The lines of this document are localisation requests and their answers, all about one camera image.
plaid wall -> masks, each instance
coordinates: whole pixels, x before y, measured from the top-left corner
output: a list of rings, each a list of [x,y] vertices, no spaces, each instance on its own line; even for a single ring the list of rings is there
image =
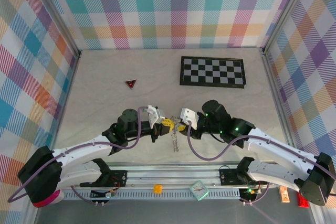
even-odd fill
[[[49,145],[75,58],[41,0],[0,0],[0,223],[18,223],[7,203],[30,155]]]
[[[336,0],[299,0],[269,60],[298,147],[336,166]]]
[[[260,47],[287,0],[54,0],[81,49]]]

red block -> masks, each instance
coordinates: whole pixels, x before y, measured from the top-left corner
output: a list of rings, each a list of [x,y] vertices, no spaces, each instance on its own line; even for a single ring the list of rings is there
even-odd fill
[[[309,202],[300,193],[297,194],[298,194],[298,206],[309,208]]]

clock face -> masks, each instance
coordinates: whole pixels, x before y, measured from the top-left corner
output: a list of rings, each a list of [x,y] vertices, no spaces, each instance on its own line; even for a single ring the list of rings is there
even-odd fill
[[[209,190],[201,181],[196,182],[190,190],[198,200],[203,199],[209,193]]]

black and white checkered board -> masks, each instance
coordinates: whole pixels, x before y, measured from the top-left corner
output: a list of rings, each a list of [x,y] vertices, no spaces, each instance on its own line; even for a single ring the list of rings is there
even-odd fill
[[[243,89],[245,84],[242,59],[181,58],[180,85]]]

yellow cube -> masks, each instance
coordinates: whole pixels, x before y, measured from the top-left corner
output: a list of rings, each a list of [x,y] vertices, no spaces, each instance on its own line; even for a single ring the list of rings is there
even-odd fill
[[[153,193],[161,194],[162,193],[162,185],[154,185]]]

